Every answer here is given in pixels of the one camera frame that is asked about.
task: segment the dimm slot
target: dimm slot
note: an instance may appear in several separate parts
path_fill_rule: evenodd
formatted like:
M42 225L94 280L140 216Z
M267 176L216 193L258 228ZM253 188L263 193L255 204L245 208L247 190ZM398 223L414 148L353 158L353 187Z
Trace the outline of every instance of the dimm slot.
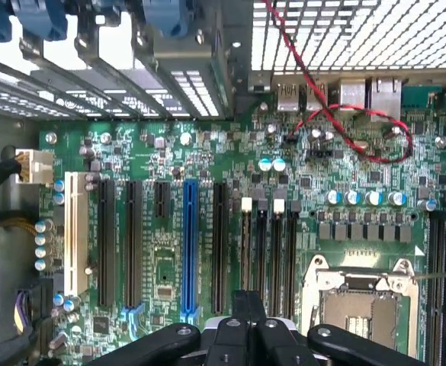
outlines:
M240 286L250 290L252 254L252 212L242 213Z
M268 316L278 316L281 299L281 251L282 216L274 214L271 218L271 266Z
M142 293L143 183L129 181L126 184L126 191L124 307L135 309L140 305Z
M197 267L199 237L199 186L195 180L184 182L182 244L181 318L197 312Z
M289 212L287 216L287 241L285 246L285 286L284 286L284 318L294 316L295 262L297 244L298 213Z
M256 219L256 281L255 289L260 294L262 301L265 299L267 288L265 286L267 268L267 211L260 210Z
M212 311L218 315L223 313L226 303L228 211L227 183L215 182L213 186Z
M98 186L98 304L109 307L116 283L116 185L104 180Z

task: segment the white pci slot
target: white pci slot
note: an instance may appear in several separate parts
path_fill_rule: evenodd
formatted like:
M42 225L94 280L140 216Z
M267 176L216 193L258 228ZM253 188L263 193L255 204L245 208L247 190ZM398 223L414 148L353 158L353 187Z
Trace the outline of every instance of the white pci slot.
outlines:
M87 173L65 173L65 236L64 292L78 296L88 288L84 269L88 257L88 193L85 190Z

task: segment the vented metal panel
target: vented metal panel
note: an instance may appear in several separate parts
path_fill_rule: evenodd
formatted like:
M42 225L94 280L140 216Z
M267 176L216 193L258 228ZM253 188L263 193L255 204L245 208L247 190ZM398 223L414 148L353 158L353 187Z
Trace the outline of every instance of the vented metal panel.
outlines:
M446 0L287 0L277 10L310 70L446 69ZM297 70L261 0L252 70Z

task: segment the red wire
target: red wire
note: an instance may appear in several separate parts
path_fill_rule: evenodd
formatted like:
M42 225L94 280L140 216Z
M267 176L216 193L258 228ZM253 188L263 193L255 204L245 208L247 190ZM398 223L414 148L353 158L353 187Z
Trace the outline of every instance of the red wire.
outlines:
M406 160L407 158L409 158L412 155L412 146L413 146L412 134L409 132L409 128L406 126L405 123L401 122L400 120L396 120L395 118L393 118L391 116L386 115L382 111L373 111L373 110L369 110L369 109L365 109L365 108L361 108L361 107L349 105L349 104L345 104L345 105L332 104L332 105L327 106L326 96L321 92L319 87L314 82L313 77L308 73L306 66L304 65L304 62L302 60L302 57L297 52L295 46L292 44L287 33L285 32L285 19L280 16L277 9L275 9L271 6L269 0L262 0L262 2L265 3L267 11L271 12L275 16L275 18L280 21L281 26L279 27L279 30L281 32L282 38L284 39L285 45L294 55L294 58L296 59L296 63L303 69L303 77L304 77L304 80L306 81L307 86L313 90L314 95L316 96L316 99L322 105L322 109L319 111L313 112L307 118L307 122L310 122L314 117L323 113L326 116L326 118L332 123L336 132L338 132L342 136L345 143L347 145L349 145L355 152L357 152L358 154L360 154L361 156L363 156L364 158L366 158L367 160L369 160L371 162L378 162L380 164L392 164L395 162L402 162L402 161ZM338 108L350 108L350 109L354 109L356 111L364 111L369 116L384 117L384 118L388 119L394 126L398 126L404 132L404 134L406 135L406 139L407 139L407 149L404 152L403 156L398 159L387 159L387 158L382 158L380 156L367 155L366 152L360 146L357 146L355 144L353 139L351 137L349 137L348 134L346 133L345 128L335 119L332 111L335 109L338 109ZM301 120L298 123L298 125L296 126L293 133L295 133L303 125L304 125L304 122Z

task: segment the blue pcie slot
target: blue pcie slot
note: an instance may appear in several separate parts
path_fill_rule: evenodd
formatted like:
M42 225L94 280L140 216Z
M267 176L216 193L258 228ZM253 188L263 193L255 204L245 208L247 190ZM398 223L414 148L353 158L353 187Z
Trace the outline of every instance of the blue pcie slot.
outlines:
M182 305L181 319L197 312L197 267L199 239L199 184L184 182L182 220Z

